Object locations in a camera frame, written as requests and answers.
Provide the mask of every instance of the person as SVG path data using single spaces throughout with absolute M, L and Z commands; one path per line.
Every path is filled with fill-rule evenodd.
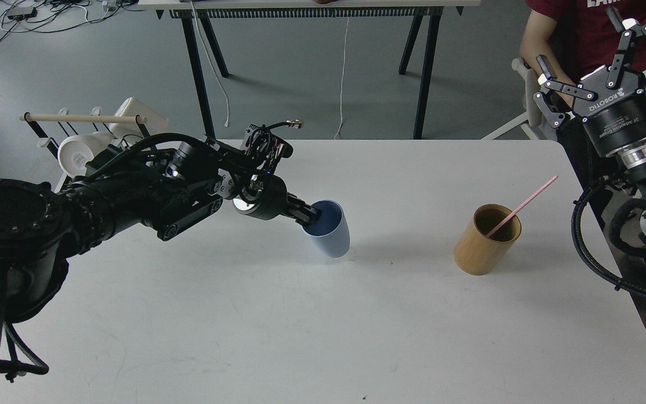
M 610 22 L 606 8 L 615 7 L 623 19 L 634 18 L 646 24 L 646 0 L 525 0 L 530 7 L 520 56 L 537 74 L 542 71 L 536 57 L 544 54 L 558 81 L 576 85 L 581 77 L 599 66 L 610 65 L 620 43 L 620 33 Z M 636 47 L 633 70 L 646 69 L 646 40 Z M 559 107 L 571 107 L 571 95 L 558 94 Z M 598 177 L 617 168 L 613 158 L 601 158 L 592 147 L 582 123 L 576 118 L 561 126 L 557 140 L 567 153 L 578 181 L 587 187 Z M 612 192 L 598 192 L 590 201 L 595 216 L 604 227 L 601 215 L 612 199 Z

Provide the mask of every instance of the desk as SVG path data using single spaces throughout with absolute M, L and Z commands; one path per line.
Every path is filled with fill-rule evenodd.
M 169 242 L 129 228 L 70 259 L 59 295 L 20 325 L 51 372 L 0 375 L 0 402 L 646 403 L 646 332 L 575 253 L 581 189 L 557 143 L 290 143 L 278 174 L 307 202 L 341 203 L 346 256 L 230 203 Z M 457 268 L 476 207 L 514 207 L 555 174 L 499 267 Z
M 418 108 L 413 128 L 413 139 L 421 139 L 441 12 L 445 6 L 456 6 L 458 13 L 462 13 L 464 6 L 479 4 L 480 0 L 338 0 L 338 2 L 326 5 L 315 3 L 313 0 L 205 0 L 195 2 L 195 8 L 222 77 L 228 77 L 228 68 L 223 62 L 210 18 L 413 16 L 413 23 L 410 26 L 408 39 L 403 49 L 403 57 L 398 67 L 398 73 L 404 75 L 408 69 L 408 61 L 410 61 L 410 54 L 413 52 L 423 16 L 430 16 Z M 172 18 L 181 19 L 204 130 L 207 136 L 215 138 L 197 39 L 192 23 L 191 4 L 189 2 L 182 3 L 179 0 L 139 0 L 138 6 L 141 10 L 156 10 L 159 18 L 162 17 L 164 10 L 169 10 Z

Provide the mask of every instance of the white chair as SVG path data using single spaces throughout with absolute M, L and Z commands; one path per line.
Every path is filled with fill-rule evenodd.
M 522 57 L 515 57 L 511 64 L 513 71 L 518 72 L 520 77 L 525 81 L 525 100 L 523 107 L 525 107 L 525 112 L 521 113 L 515 118 L 512 118 L 510 122 L 505 125 L 500 126 L 497 130 L 490 132 L 489 135 L 482 138 L 482 140 L 492 140 L 497 139 L 498 137 L 508 133 L 508 131 L 513 130 L 516 127 L 522 128 L 525 134 L 531 140 L 545 140 L 548 139 L 543 133 L 543 115 L 540 112 L 540 108 L 535 103 L 533 95 L 540 90 L 540 84 L 538 84 L 538 75 L 533 69 L 528 67 L 523 61 Z

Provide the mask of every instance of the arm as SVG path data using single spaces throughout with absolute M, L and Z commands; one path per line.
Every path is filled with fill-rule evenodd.
M 525 32 L 523 33 L 523 40 L 520 42 L 520 56 L 523 57 L 528 66 L 532 67 L 540 75 L 542 71 L 535 58 L 539 54 L 544 54 L 544 56 L 547 56 L 551 67 L 557 73 L 558 81 L 575 85 L 562 70 L 557 57 L 550 48 L 550 36 L 552 36 L 556 26 L 557 21 L 546 15 L 541 15 L 537 11 L 531 11 L 530 18 L 528 18 L 528 25 L 525 26 Z M 567 105 L 572 105 L 572 97 L 566 94 L 560 94 L 560 96 L 567 102 Z

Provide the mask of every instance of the robotic arm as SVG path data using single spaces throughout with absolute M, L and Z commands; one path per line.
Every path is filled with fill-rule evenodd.
M 299 128 L 300 121 L 251 125 L 241 149 L 179 134 L 147 137 L 129 149 L 109 146 L 60 192 L 48 183 L 0 179 L 0 340 L 7 333 L 11 361 L 0 360 L 7 379 L 29 371 L 45 374 L 13 330 L 31 319 L 61 288 L 70 256 L 143 223 L 163 240 L 215 214 L 224 199 L 237 212 L 262 220 L 277 215 L 308 227 L 320 211 L 290 194 L 274 175 L 293 148 L 271 130 Z M 178 149 L 155 148 L 181 141 Z M 18 346 L 34 364 L 18 361 Z
M 621 34 L 612 64 L 601 66 L 582 77 L 577 86 L 572 86 L 558 82 L 545 56 L 538 56 L 543 76 L 540 78 L 541 90 L 535 94 L 535 98 L 553 128 L 559 128 L 570 118 L 579 118 L 599 156 L 617 159 L 622 176 L 612 180 L 623 187 L 639 189 L 642 197 L 628 200 L 615 214 L 610 223 L 610 241 L 624 253 L 640 256 L 646 261 L 646 71 L 631 69 L 636 44 L 646 39 L 646 25 L 639 25 L 635 20 L 622 21 L 612 7 L 607 9 L 607 14 Z M 553 92 L 574 97 L 571 112 L 564 112 L 554 104 L 551 97 Z M 646 289 L 618 278 L 597 263 L 582 241 L 582 209 L 595 192 L 609 183 L 600 179 L 585 190 L 576 202 L 572 220 L 573 238 L 578 253 L 590 269 L 615 284 L 616 289 L 626 289 L 646 297 Z M 635 209 L 643 210 L 639 220 L 639 239 L 645 247 L 630 246 L 620 236 L 622 225 Z

